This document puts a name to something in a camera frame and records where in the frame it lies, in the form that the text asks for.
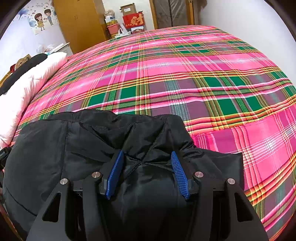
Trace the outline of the wooden wardrobe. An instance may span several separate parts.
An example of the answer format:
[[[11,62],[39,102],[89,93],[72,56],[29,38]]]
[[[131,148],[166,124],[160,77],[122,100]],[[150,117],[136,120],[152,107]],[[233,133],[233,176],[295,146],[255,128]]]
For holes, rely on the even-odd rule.
[[[53,4],[74,54],[109,40],[102,0],[54,0]]]

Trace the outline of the white nightstand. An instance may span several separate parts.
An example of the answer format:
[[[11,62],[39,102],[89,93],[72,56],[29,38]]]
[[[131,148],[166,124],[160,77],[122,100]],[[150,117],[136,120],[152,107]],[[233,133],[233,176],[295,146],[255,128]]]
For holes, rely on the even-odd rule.
[[[69,46],[69,43],[66,44],[60,44],[57,47],[53,48],[52,50],[50,50],[47,55],[51,55],[53,53],[59,52],[60,50],[62,50],[63,48],[66,48],[67,46]]]

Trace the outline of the black pillow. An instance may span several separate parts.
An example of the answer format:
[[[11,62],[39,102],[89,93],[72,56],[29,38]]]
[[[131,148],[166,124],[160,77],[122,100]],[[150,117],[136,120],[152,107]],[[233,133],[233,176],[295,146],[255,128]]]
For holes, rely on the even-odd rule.
[[[45,59],[47,59],[47,57],[48,55],[45,53],[37,54],[31,57],[31,59],[29,59],[26,63],[20,66],[15,72],[11,73],[9,71],[6,77],[4,77],[4,79],[1,81],[1,95],[8,92],[8,90],[22,75],[24,75],[30,69],[43,62]]]

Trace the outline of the white folded duvet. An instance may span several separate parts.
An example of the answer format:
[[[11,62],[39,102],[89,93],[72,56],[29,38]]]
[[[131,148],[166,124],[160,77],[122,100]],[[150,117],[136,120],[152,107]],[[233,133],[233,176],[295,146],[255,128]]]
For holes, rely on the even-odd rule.
[[[5,94],[1,95],[1,149],[11,143],[30,101],[66,62],[67,54],[64,52],[49,55],[24,73]]]

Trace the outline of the red gift box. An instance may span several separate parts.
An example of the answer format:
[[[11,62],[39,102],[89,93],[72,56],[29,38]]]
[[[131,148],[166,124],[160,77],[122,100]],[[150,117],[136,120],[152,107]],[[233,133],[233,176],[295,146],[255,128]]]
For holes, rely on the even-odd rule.
[[[145,25],[144,14],[142,12],[129,14],[122,17],[126,28],[134,28]]]

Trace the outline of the teddy bear with santa hat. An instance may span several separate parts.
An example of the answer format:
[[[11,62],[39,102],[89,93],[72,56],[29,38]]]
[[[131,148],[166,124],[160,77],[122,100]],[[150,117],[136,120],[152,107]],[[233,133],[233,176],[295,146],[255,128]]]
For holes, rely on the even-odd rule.
[[[26,63],[29,59],[31,59],[30,54],[27,54],[25,57],[19,59],[16,64],[10,67],[10,72],[11,73],[15,72],[20,66]]]

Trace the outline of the white shopping bag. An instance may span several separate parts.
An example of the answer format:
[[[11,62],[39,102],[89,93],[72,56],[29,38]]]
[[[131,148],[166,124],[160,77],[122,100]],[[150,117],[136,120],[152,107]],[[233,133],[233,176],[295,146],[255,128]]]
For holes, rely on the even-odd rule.
[[[121,37],[129,36],[131,34],[132,34],[131,31],[128,31],[125,28],[124,24],[120,24],[118,33],[115,35],[115,38],[121,38]]]

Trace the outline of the pink plastic bin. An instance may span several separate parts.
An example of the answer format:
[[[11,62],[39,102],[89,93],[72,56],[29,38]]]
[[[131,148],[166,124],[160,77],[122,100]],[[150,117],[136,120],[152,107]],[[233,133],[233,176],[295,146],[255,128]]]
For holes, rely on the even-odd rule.
[[[108,25],[107,26],[107,29],[108,29],[110,35],[117,35],[118,34],[118,31],[120,29],[120,25],[119,25],[119,23]]]

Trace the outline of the brown cardboard box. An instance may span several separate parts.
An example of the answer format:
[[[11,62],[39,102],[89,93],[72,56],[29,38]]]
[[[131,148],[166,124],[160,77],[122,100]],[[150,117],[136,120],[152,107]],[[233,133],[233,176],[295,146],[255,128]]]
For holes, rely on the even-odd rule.
[[[122,14],[124,16],[137,13],[137,10],[136,10],[136,7],[135,7],[134,3],[121,6],[120,11],[122,12]]]

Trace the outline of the black puffer jacket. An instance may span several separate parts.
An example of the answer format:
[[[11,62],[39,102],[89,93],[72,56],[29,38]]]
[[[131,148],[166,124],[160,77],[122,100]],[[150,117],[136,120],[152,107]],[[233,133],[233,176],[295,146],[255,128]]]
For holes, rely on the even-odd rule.
[[[117,189],[101,204],[110,240],[179,240],[186,237],[196,202],[180,194],[171,166],[179,151],[194,171],[244,186],[242,154],[195,146],[177,115],[64,112],[22,128],[4,172],[4,204],[22,238],[62,178],[80,181],[122,150]]]

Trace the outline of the wooden door frame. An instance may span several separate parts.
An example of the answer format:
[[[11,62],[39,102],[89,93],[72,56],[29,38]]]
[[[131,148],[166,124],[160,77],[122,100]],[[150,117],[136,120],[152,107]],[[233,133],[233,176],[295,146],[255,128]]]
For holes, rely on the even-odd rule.
[[[155,29],[194,25],[193,1],[149,1]]]

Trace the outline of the pink plaid bed sheet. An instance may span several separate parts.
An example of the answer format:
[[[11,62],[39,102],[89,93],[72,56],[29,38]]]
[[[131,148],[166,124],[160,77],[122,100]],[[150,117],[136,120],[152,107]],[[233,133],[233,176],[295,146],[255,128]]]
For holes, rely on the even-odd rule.
[[[295,86],[263,53],[213,26],[112,39],[69,57],[18,125],[82,109],[176,114],[195,145],[243,154],[245,193],[270,240],[295,212]]]

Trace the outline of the cartoon couple wall poster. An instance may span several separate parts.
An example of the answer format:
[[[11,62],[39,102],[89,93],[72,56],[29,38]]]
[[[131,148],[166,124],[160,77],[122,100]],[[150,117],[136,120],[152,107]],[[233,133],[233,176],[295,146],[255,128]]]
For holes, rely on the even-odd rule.
[[[19,10],[18,19],[25,19],[35,35],[58,25],[53,1],[29,1]]]

